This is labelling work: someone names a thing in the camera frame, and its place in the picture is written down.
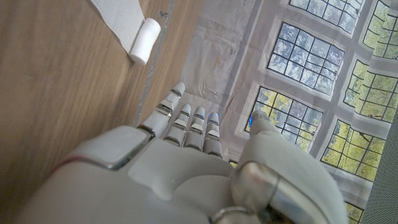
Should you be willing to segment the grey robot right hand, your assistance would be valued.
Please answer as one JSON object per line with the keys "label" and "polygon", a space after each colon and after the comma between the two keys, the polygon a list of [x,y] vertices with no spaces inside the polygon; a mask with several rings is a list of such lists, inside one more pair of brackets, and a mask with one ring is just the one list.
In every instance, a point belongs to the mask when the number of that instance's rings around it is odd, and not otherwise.
{"label": "grey robot right hand", "polygon": [[326,169],[252,113],[236,165],[219,119],[179,106],[176,84],[138,127],[85,141],[53,170],[16,223],[347,223]]}

